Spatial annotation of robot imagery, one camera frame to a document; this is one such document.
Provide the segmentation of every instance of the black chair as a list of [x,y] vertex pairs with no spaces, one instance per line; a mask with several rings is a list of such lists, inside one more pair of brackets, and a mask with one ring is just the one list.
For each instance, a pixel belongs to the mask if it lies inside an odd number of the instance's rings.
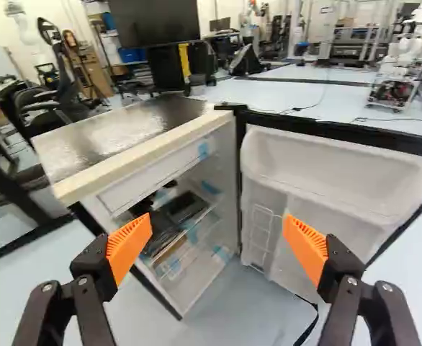
[[37,86],[14,96],[20,115],[33,110],[47,111],[32,120],[28,126],[30,136],[86,119],[90,110],[101,104],[100,100],[85,102],[79,98],[78,87],[67,72],[65,58],[69,63],[71,59],[59,29],[43,18],[37,19],[37,26],[43,40],[53,49],[58,64],[59,84],[56,90]]

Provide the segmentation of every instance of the white wall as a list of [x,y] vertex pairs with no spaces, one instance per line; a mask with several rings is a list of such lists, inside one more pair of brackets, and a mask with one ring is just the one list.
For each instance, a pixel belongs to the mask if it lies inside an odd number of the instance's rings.
[[[289,14],[291,9],[294,7],[295,0],[263,0],[257,1],[257,3],[259,5],[263,2],[269,3],[269,15],[271,21],[273,16],[284,14],[284,8],[286,7],[287,1],[289,2]],[[215,0],[197,0],[199,25],[202,35],[210,33],[210,20],[215,19],[214,3]],[[243,12],[243,9],[246,11],[247,8],[247,0],[217,0],[218,17],[230,17],[230,26],[235,29],[239,28],[238,15]],[[261,20],[261,18],[255,18],[252,16],[252,22],[254,24],[258,24],[259,20]]]
[[[8,47],[25,78],[36,81],[37,72],[31,61],[30,48],[19,39],[14,20],[4,14],[4,3],[0,0],[0,45]],[[22,0],[22,3],[33,27],[36,27],[38,17],[44,17],[57,25],[60,30],[74,31],[79,40],[94,41],[80,0]],[[42,51],[50,61],[53,61],[51,47],[41,39],[39,42]]]

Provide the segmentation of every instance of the mini fridge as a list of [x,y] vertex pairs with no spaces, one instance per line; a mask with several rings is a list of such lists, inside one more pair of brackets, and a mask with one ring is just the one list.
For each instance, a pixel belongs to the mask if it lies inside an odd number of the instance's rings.
[[422,137],[218,109],[219,124],[204,136],[149,156],[81,202],[108,233],[146,208],[152,220],[169,213],[152,221],[160,246],[148,244],[132,272],[177,319],[235,256],[319,302],[282,236],[288,213],[335,234],[368,265],[422,213]]

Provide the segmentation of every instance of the monitor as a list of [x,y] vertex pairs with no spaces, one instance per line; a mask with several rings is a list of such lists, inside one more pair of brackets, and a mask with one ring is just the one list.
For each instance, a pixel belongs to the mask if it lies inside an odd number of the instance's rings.
[[230,17],[210,20],[210,32],[229,30],[230,29]]
[[197,0],[109,0],[109,7],[124,48],[200,37]]

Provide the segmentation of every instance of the fridge door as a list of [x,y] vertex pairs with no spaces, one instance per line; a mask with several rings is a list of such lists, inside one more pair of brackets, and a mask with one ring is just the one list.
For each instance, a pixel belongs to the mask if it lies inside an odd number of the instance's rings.
[[[334,125],[312,124],[330,126],[319,136],[305,134],[315,133],[308,124],[295,132],[245,126],[241,261],[313,303],[320,296],[282,237],[286,214],[335,234],[368,263],[421,209],[422,156],[332,139]],[[388,134],[388,143],[398,136]]]

